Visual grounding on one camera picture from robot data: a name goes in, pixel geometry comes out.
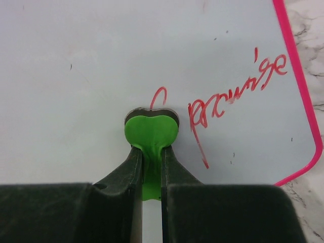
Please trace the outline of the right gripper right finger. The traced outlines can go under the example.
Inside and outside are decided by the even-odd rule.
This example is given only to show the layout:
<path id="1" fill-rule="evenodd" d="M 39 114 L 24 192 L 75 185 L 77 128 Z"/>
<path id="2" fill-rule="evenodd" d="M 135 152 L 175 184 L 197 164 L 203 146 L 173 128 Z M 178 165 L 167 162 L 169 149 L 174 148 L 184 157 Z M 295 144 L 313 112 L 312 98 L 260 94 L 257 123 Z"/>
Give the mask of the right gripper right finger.
<path id="1" fill-rule="evenodd" d="M 306 242 L 288 195 L 272 185 L 205 185 L 161 152 L 164 242 Z"/>

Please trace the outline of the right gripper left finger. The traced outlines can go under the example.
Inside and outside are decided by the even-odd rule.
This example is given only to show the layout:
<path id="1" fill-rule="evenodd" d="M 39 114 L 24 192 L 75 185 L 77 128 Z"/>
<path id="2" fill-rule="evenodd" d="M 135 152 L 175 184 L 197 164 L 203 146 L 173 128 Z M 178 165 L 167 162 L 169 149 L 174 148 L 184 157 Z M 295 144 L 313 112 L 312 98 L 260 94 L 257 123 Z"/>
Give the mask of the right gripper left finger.
<path id="1" fill-rule="evenodd" d="M 141 242 L 142 152 L 95 184 L 1 186 L 1 242 Z"/>

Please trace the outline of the green black whiteboard eraser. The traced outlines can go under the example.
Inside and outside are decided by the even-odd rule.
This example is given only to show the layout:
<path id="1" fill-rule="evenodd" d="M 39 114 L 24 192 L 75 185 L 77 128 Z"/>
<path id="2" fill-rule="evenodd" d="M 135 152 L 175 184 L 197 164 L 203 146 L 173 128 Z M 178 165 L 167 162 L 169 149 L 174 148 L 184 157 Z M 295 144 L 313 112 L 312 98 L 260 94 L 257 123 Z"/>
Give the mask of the green black whiteboard eraser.
<path id="1" fill-rule="evenodd" d="M 179 117 L 172 109 L 136 108 L 124 122 L 128 143 L 143 153 L 142 200 L 161 198 L 161 152 L 171 146 L 179 133 Z"/>

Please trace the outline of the pink framed whiteboard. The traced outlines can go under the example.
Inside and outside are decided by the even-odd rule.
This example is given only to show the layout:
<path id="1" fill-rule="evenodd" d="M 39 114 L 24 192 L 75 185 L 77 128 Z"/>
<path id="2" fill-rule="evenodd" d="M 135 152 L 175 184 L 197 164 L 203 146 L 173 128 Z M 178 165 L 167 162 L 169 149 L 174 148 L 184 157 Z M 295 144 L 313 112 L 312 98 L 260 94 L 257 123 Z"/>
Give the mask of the pink framed whiteboard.
<path id="1" fill-rule="evenodd" d="M 1 1 L 1 183 L 96 182 L 137 107 L 207 184 L 284 184 L 322 141 L 283 1 Z"/>

